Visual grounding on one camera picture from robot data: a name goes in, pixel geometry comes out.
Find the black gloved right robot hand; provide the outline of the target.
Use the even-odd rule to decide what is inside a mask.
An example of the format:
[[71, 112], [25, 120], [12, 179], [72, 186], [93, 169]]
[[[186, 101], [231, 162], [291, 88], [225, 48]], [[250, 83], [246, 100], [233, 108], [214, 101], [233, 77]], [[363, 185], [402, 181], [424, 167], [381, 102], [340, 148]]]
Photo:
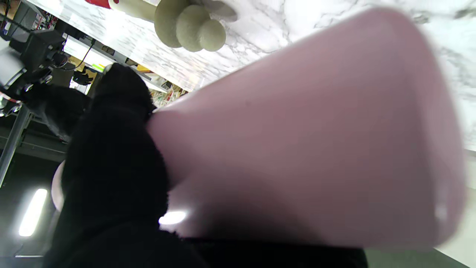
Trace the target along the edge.
[[77, 89], [49, 84], [32, 85], [22, 98], [26, 107], [67, 143], [92, 101]]

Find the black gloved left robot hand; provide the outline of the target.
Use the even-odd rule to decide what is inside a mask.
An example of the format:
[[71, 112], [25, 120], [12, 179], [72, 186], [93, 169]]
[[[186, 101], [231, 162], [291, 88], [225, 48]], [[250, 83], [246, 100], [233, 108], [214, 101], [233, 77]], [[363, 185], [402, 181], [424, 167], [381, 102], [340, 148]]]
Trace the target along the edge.
[[183, 240], [161, 230], [168, 174], [146, 131], [144, 81], [114, 63], [72, 135], [45, 268], [367, 268], [360, 248]]

